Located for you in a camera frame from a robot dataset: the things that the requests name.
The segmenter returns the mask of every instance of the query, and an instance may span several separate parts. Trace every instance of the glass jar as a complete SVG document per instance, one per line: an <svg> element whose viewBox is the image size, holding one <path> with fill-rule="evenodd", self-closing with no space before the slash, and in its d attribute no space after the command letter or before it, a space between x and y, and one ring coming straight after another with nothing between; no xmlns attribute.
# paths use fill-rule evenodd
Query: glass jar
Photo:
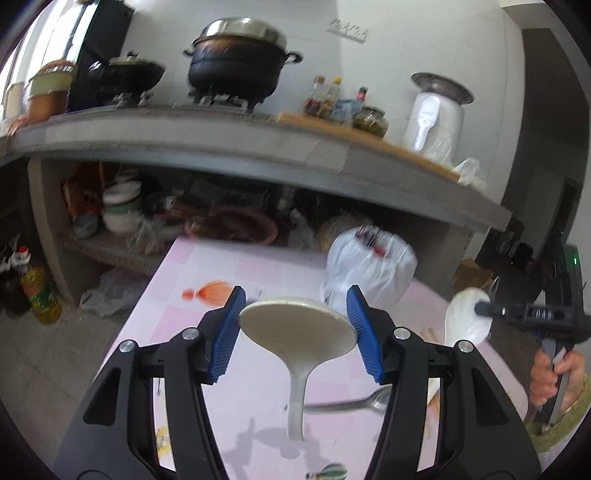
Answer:
<svg viewBox="0 0 591 480"><path fill-rule="evenodd" d="M388 121L385 112L374 106L364 105L361 111L353 117L353 128L383 138L388 131Z"/></svg>

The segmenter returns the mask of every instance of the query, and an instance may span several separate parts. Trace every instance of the yellow oil bottle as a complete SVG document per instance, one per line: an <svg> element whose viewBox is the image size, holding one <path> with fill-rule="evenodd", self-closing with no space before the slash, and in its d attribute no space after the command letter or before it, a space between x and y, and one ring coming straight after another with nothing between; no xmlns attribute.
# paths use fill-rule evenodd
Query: yellow oil bottle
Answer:
<svg viewBox="0 0 591 480"><path fill-rule="evenodd" d="M25 246L18 247L13 253L12 264L20 275L22 289L35 318L44 325L56 322L61 315L61 304L45 277L43 266L31 260L31 253Z"/></svg>

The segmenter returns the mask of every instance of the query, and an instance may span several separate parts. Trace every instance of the wooden cutting board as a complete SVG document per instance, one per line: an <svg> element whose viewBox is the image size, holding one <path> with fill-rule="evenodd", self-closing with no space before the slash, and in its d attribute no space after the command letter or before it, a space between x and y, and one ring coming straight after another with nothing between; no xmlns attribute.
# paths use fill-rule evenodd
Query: wooden cutting board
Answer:
<svg viewBox="0 0 591 480"><path fill-rule="evenodd" d="M432 161L409 150L406 150L405 148L398 147L374 135L357 130L355 128L342 127L341 125L334 124L327 120L299 115L297 113L280 113L277 117L277 124L304 128L306 130L322 133L330 137L339 138L352 144L362 145L381 153L393 155L397 159L401 158L405 161L412 162L420 167L436 172L454 183L457 183L460 178L457 173L452 172L448 168L433 163Z"/></svg>

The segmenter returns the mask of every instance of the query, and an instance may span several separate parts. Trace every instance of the storage shelf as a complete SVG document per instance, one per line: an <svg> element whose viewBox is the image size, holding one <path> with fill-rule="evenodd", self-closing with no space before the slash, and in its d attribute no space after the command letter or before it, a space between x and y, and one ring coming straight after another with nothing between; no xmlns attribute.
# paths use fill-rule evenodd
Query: storage shelf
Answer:
<svg viewBox="0 0 591 480"><path fill-rule="evenodd" d="M73 232L58 234L58 239L65 249L101 263L127 268L149 276L156 273L166 255L163 253L147 256L133 253L125 246L125 237L116 236L105 229L99 229L96 235L88 239L80 239Z"/></svg>
<svg viewBox="0 0 591 480"><path fill-rule="evenodd" d="M0 166L22 156L180 167L290 184L486 232L511 213L401 148L268 115L188 108L91 109L0 139Z"/></svg>

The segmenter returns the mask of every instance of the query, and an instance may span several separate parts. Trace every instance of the black cabinet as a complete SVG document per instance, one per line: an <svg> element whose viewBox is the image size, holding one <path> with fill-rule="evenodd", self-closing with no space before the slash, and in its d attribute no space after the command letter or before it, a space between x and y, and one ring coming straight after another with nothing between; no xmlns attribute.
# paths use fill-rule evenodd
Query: black cabinet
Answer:
<svg viewBox="0 0 591 480"><path fill-rule="evenodd" d="M134 14L134 10L120 0L98 0L97 3L78 55L78 75L70 89L69 112L99 106L88 78L88 68L98 60L96 52L108 59L120 56Z"/></svg>

